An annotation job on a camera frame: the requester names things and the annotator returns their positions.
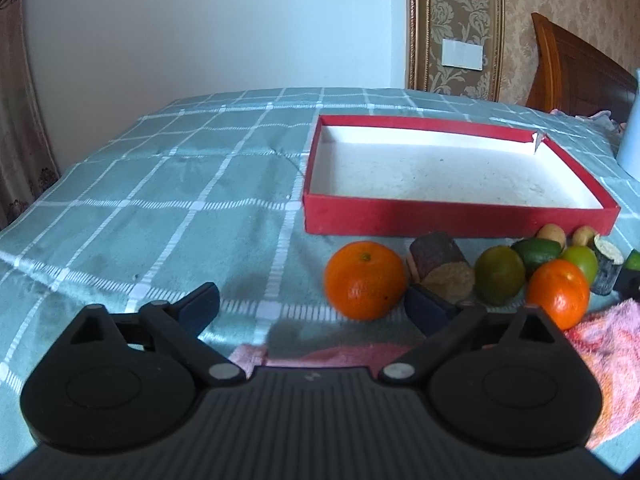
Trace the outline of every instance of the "pink cloth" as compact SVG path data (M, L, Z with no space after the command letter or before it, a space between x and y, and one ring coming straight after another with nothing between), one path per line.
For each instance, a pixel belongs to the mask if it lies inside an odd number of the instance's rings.
M587 316L565 333L589 366L602 390L602 413L587 447L614 438L640 420L640 304L628 300ZM339 346L299 359L271 359L264 346L240 345L230 359L250 376L256 366L367 366L374 377L408 351L393 344Z
M588 315L565 335L602 390L602 413L587 444L593 449L640 420L640 304L627 300Z

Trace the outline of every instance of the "light switch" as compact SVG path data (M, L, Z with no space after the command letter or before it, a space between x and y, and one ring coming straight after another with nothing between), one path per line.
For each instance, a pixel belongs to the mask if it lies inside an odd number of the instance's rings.
M442 65L482 70L482 45L442 40Z

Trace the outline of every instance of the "white wall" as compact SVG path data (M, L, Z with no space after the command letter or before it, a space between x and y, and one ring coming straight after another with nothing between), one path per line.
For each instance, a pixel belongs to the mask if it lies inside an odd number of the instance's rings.
M64 170L186 96L404 86L404 0L24 0L38 102Z

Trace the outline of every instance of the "silver screw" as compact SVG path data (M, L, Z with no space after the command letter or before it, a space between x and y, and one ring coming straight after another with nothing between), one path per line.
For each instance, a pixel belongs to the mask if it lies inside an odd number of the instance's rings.
M233 379L240 373L240 368L231 363L220 363L209 368L209 375L214 379Z
M382 371L390 379L408 379L415 374L415 368L408 363L391 363L382 368Z

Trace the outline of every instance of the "wooden headboard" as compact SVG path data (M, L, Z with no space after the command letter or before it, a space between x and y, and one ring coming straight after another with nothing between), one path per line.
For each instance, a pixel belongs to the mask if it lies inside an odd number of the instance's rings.
M534 12L540 61L527 106L568 115L611 110L623 123L629 117L637 82L629 72L586 41Z

